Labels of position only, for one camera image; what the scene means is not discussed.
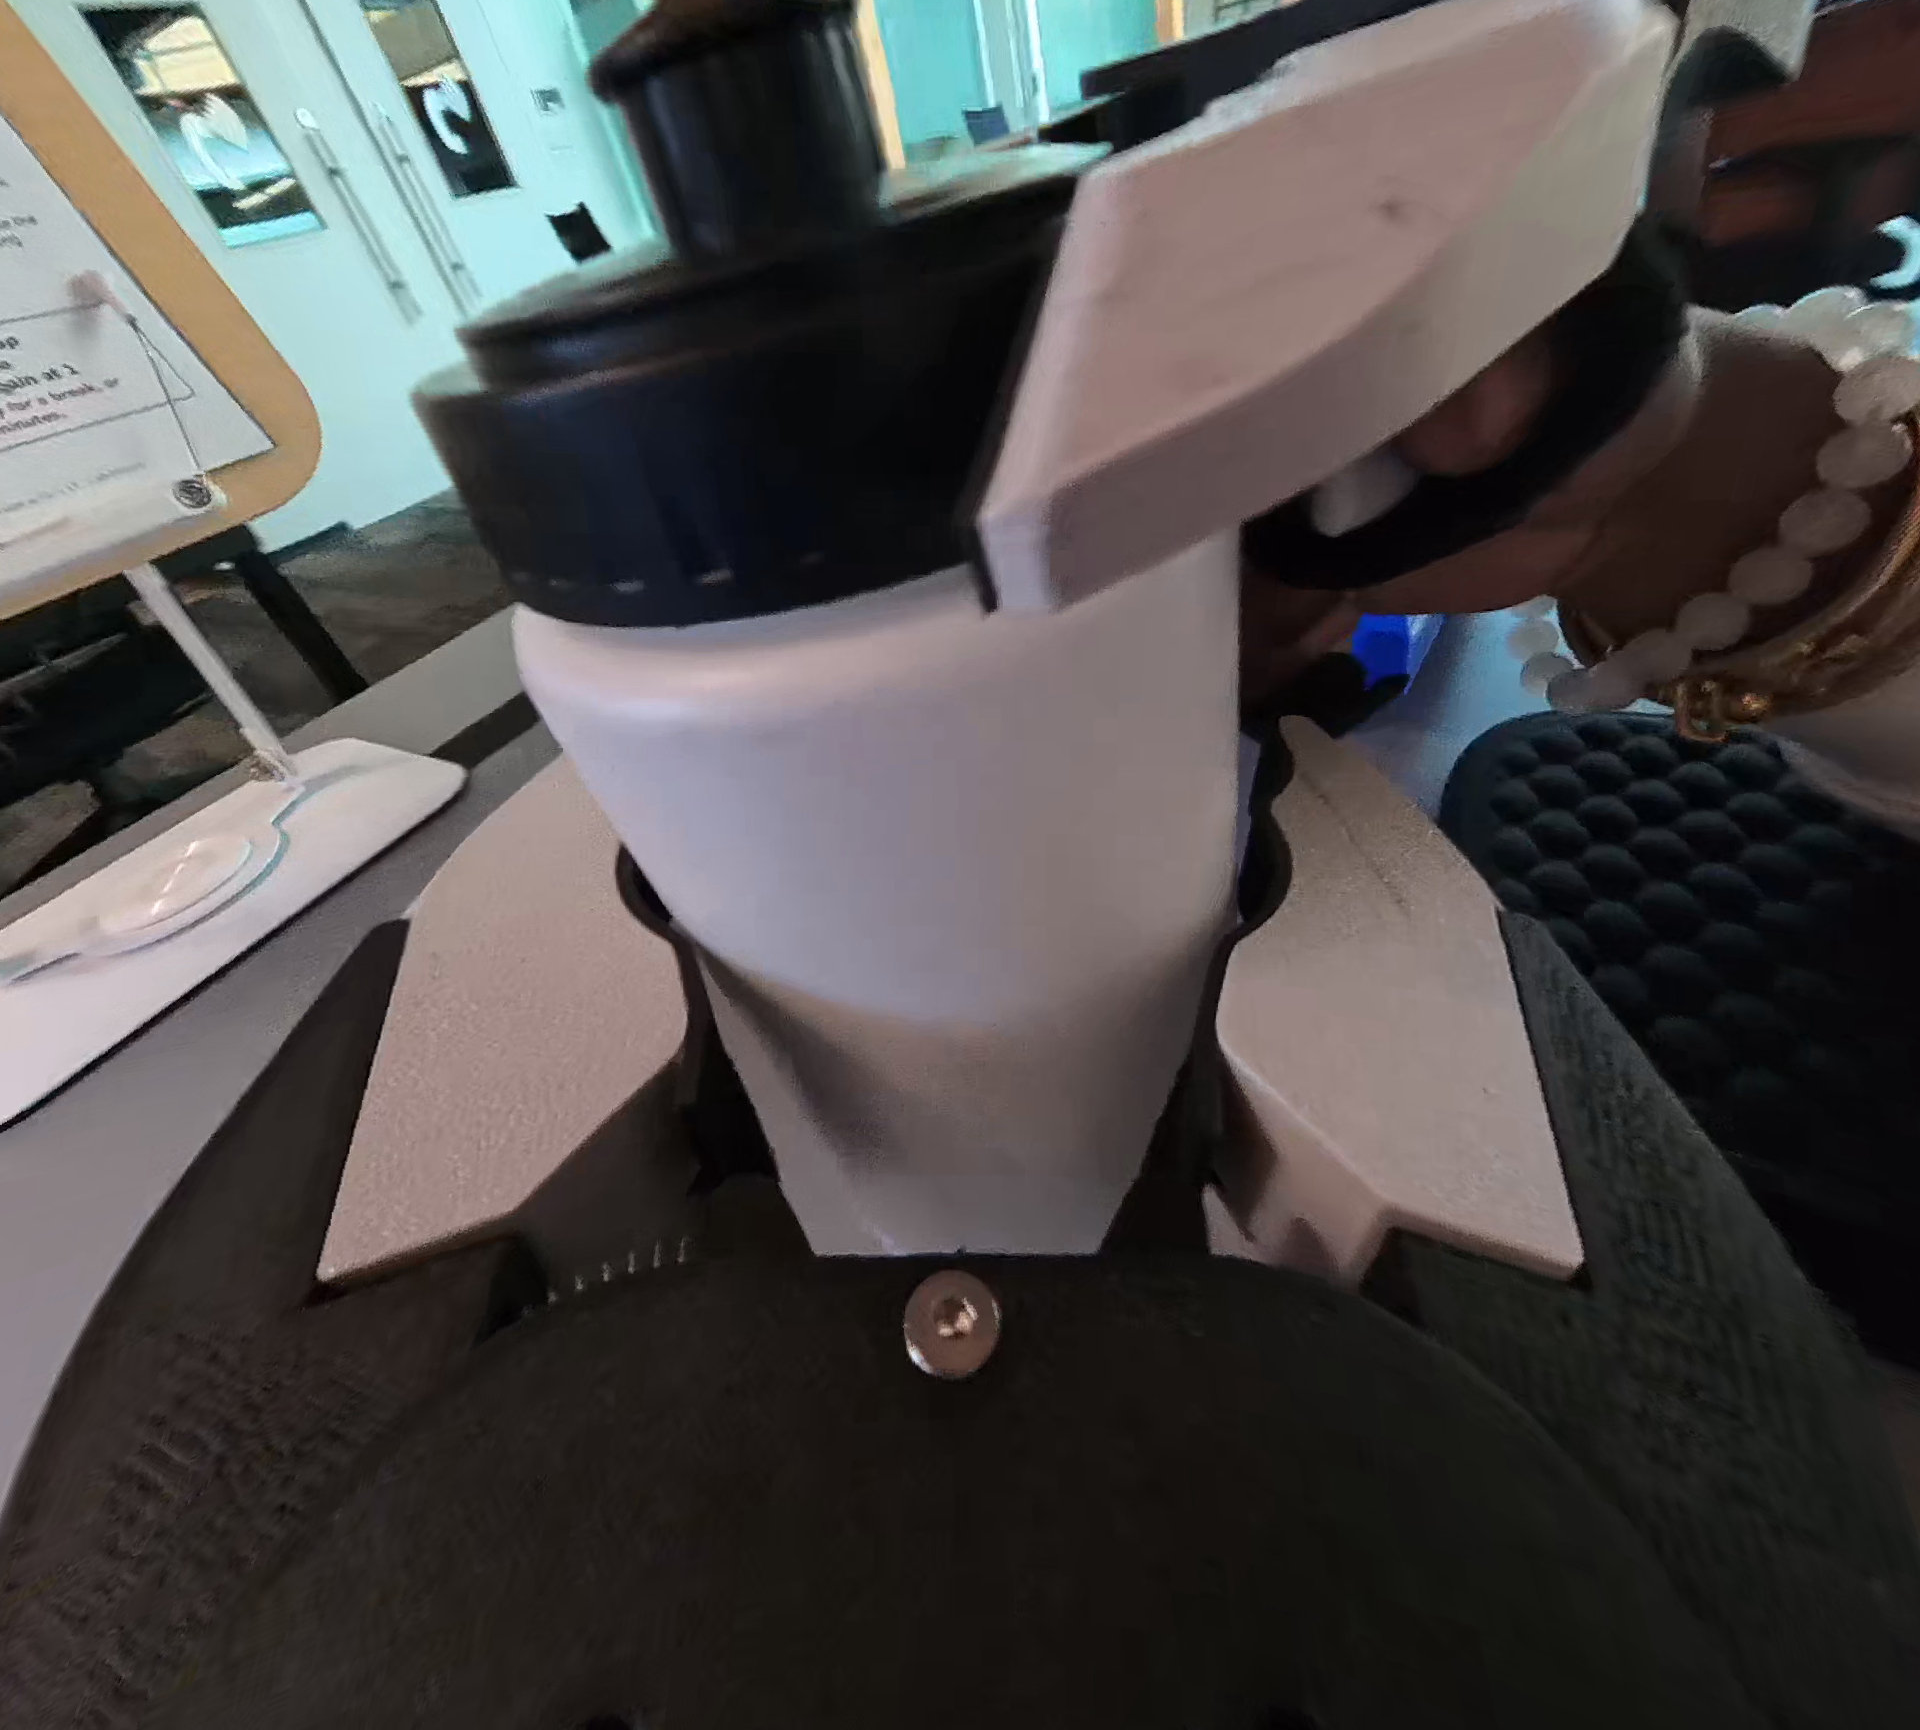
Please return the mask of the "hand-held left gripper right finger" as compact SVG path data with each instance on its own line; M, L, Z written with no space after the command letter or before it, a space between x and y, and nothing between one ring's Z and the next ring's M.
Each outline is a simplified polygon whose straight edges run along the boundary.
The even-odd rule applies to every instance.
M1361 1285L1395 1232L1568 1282L1583 1239L1474 865L1364 752L1281 722L1293 854L1227 962L1217 1254Z

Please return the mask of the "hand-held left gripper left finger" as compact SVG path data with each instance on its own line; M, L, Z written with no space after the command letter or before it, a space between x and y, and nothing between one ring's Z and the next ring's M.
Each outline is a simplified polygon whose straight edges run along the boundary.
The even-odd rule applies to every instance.
M556 757L408 916L317 1281L487 1239L563 1285L647 1264L686 1209L679 955L616 886L619 840Z

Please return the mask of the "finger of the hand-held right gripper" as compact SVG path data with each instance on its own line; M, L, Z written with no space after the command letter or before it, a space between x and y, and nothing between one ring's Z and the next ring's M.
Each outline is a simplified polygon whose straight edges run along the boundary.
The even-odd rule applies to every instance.
M1060 613L1315 488L1618 257L1662 0L1443 0L1311 45L1074 194L974 510Z

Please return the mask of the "white plastic bottle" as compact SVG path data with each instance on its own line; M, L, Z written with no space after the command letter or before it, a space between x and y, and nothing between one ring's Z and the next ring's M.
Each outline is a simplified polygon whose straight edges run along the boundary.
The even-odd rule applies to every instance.
M1090 1254L1236 886L1239 552L1050 615L966 571L813 613L514 613L827 1254Z

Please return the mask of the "black bottle lid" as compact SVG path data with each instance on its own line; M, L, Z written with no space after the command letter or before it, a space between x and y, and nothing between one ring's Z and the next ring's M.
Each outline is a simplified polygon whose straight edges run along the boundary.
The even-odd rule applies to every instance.
M514 597L686 630L973 565L1095 152L890 170L856 0L658 0L591 86L667 238L497 304L413 394Z

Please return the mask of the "person's right forearm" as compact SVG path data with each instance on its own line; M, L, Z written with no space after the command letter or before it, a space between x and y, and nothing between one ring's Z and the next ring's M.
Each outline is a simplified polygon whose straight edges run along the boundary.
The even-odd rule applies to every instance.
M1766 733L1805 784L1917 840L1917 662L1827 707L1775 715Z

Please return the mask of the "brown leather bag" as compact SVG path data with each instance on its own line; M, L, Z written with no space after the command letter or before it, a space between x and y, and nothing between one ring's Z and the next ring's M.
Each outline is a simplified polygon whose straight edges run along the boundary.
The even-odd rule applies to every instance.
M1816 45L1803 72L1715 111L1694 227L1702 304L1890 297L1913 277L1917 33Z

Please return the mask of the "white board stand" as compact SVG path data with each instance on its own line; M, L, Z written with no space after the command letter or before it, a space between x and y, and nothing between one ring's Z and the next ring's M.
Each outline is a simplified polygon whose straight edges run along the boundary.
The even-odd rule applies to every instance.
M213 698L226 707L229 719L250 749L253 781L276 781L293 792L302 792L304 777L299 757L285 746L272 722L258 711L247 687L229 669L229 659L195 624L191 613L182 607L180 594L164 578L158 565L132 565L123 571L123 578L158 625L175 638L182 656L202 677Z

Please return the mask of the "instruction sheet on stand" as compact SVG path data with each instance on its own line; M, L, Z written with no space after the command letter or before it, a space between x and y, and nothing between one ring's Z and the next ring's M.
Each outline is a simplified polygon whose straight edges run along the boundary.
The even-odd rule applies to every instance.
M321 412L3 5L3 615L293 502Z

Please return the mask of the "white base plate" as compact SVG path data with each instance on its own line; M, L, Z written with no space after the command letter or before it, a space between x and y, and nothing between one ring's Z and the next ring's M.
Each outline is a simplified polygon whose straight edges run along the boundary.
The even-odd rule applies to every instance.
M3 1124L84 1069L463 788L459 762L338 739L236 787L3 930Z

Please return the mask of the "black wall sign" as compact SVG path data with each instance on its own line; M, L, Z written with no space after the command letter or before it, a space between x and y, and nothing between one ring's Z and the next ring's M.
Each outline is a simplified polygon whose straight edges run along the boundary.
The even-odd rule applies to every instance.
M455 198L514 190L516 177L438 0L356 0L369 30Z

